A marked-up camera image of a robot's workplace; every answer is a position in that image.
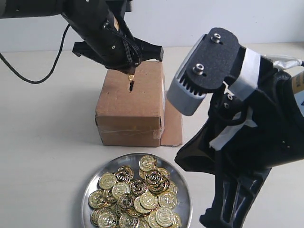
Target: round silver plate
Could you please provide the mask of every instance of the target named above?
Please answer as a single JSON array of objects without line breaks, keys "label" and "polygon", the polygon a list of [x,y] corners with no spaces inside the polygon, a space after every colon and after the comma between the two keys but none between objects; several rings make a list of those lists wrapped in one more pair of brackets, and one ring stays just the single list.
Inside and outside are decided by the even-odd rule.
[{"label": "round silver plate", "polygon": [[[140,179],[138,174],[139,160],[145,153],[128,154],[119,158],[116,158],[106,165],[100,168],[100,171],[91,179],[87,186],[81,204],[81,223],[83,228],[96,228],[90,220],[92,209],[88,205],[89,195],[97,190],[99,178],[106,172],[116,172],[119,167],[124,165],[130,165],[134,170],[134,179]],[[189,189],[186,181],[182,175],[174,168],[173,165],[165,161],[164,159],[151,155],[157,160],[157,167],[165,168],[170,172],[170,180],[173,181],[178,187],[177,199],[178,205],[173,210],[180,215],[183,228],[189,228],[192,218],[192,202],[189,194]]]}]

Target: tabletop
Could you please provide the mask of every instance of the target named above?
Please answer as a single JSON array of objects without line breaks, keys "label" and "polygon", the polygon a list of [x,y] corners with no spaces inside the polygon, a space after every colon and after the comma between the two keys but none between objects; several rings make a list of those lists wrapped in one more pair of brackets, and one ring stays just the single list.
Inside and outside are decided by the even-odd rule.
[{"label": "tabletop", "polygon": [[[304,59],[304,43],[246,45],[261,54]],[[165,49],[165,87],[190,47]],[[40,79],[55,52],[5,53],[25,77]],[[295,74],[300,67],[289,71]],[[174,163],[176,147],[105,147],[95,126],[95,106],[106,70],[63,52],[53,76],[26,84],[0,63],[0,227],[81,228],[80,207],[92,176],[110,160],[151,153],[172,163],[186,179],[193,204],[191,228],[212,205],[214,176],[184,172]],[[191,117],[183,117],[183,140],[190,140],[208,115],[210,96]],[[244,228],[301,228],[304,224],[304,162],[273,168],[250,210]]]}]

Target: cardboard box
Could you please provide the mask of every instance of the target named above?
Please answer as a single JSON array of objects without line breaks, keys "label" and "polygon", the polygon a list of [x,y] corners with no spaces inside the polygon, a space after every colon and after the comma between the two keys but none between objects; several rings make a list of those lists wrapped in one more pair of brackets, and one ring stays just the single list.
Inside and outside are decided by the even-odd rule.
[{"label": "cardboard box", "polygon": [[163,66],[144,62],[134,84],[109,70],[95,112],[104,145],[178,146],[182,144],[181,114],[166,100]]}]

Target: packing tape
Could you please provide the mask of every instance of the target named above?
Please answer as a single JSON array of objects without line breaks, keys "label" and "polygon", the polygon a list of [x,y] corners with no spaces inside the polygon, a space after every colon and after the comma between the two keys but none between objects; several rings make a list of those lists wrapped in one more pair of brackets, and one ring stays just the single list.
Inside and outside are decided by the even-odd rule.
[{"label": "packing tape", "polygon": [[228,88],[241,101],[244,101],[257,89],[260,62],[261,55],[247,48],[240,75]]},{"label": "packing tape", "polygon": [[[252,115],[253,110],[248,108],[246,120],[242,124],[227,126],[215,139],[210,141],[209,146],[216,151],[220,151],[244,125],[248,127],[257,127],[257,124],[252,120]],[[233,119],[238,119],[240,116],[241,113],[237,113]]]}]

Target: white wall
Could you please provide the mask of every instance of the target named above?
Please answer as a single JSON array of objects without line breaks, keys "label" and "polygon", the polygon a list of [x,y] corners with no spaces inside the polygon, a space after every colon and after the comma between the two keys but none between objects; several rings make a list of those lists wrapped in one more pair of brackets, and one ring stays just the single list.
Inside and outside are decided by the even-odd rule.
[{"label": "white wall", "polygon": [[[212,27],[241,43],[304,41],[303,0],[134,0],[125,19],[135,36],[165,47],[192,46]],[[1,19],[0,51],[58,50],[66,24],[61,16]],[[70,31],[65,49],[75,41]]]}]

